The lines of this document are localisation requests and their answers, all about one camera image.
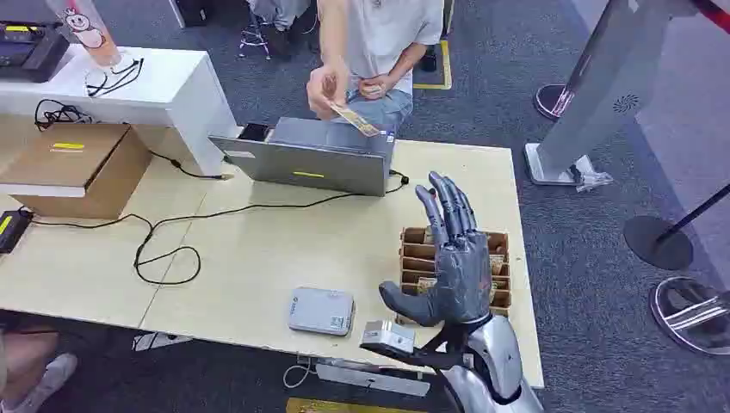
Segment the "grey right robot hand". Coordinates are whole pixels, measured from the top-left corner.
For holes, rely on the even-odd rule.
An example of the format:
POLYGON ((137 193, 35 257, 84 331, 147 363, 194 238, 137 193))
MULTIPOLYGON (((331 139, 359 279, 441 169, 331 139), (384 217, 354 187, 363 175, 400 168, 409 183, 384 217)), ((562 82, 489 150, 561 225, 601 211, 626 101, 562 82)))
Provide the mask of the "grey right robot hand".
POLYGON ((379 285, 380 296, 392 311, 416 324, 466 324, 490 313, 490 266, 487 234, 477 228, 466 194, 446 176, 429 173, 435 193, 422 185, 415 193, 424 205, 435 251, 434 286, 410 296, 391 281, 379 285))

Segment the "person's right hand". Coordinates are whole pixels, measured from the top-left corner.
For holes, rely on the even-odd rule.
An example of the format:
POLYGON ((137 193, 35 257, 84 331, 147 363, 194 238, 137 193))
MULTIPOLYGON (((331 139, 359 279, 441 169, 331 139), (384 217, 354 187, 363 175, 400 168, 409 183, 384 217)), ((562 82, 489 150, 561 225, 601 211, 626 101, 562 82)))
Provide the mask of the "person's right hand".
POLYGON ((309 108, 321 120, 334 119, 337 113, 331 105, 345 104, 349 85, 350 71, 340 58, 324 62, 319 68, 311 71, 306 85, 309 108))

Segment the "person's left hand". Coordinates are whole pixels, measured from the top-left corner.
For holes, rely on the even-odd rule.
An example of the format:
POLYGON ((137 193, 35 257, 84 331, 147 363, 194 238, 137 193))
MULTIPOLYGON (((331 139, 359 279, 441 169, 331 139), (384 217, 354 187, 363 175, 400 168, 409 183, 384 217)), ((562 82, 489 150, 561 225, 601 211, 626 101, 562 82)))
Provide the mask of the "person's left hand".
POLYGON ((389 75, 384 74, 377 77, 360 79, 358 82, 358 90, 364 98, 377 100, 383 98, 395 84, 396 81, 393 81, 389 75))

